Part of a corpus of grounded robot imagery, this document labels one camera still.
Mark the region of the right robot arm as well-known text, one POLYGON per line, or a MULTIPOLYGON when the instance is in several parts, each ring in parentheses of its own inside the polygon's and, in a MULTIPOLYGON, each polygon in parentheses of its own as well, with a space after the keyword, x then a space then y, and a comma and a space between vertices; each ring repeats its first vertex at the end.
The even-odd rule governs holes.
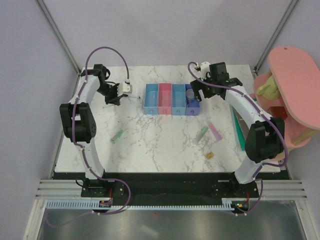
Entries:
POLYGON ((240 114, 249 129, 245 140, 246 157, 234 172, 236 180, 229 184, 230 193, 240 197, 247 191, 246 184, 256 179, 263 166, 281 168, 282 164, 272 163, 281 153, 284 154, 283 162, 288 161, 284 120, 263 110, 247 93, 242 82, 230 77, 224 62, 198 64, 191 61, 187 68, 194 77, 190 84, 198 102, 220 96, 240 114))

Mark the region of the pink plastic bin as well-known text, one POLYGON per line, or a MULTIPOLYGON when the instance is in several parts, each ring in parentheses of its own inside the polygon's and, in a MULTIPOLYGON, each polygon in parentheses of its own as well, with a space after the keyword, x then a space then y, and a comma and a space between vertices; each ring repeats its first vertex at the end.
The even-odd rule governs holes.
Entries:
POLYGON ((158 114, 172 114, 172 84, 160 83, 158 90, 158 114))

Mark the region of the teal blue plastic bin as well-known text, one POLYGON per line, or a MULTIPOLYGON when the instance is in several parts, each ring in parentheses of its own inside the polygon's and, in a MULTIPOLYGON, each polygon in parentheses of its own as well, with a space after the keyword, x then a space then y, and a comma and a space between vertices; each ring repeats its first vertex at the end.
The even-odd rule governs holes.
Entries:
POLYGON ((172 85, 172 115, 184 116, 186 112, 186 87, 184 84, 172 85))

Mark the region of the clear jar of clips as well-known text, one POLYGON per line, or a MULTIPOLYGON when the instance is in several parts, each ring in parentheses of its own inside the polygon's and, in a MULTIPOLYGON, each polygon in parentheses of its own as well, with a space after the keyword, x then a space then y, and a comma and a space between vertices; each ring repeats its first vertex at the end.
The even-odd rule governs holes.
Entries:
POLYGON ((186 90, 185 95, 189 101, 192 101, 195 99, 194 91, 191 88, 186 90))

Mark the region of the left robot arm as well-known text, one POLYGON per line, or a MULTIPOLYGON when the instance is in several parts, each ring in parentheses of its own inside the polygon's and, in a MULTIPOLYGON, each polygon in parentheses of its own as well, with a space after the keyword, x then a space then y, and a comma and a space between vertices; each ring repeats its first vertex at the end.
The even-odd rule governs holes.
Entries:
POLYGON ((119 84, 107 81, 110 71, 102 64, 83 70, 75 94, 68 103, 59 107, 63 132, 75 145, 85 169, 85 177, 90 180, 101 179, 105 172, 99 160, 95 136, 97 125, 91 102, 96 93, 105 97, 108 104, 119 105, 119 84))

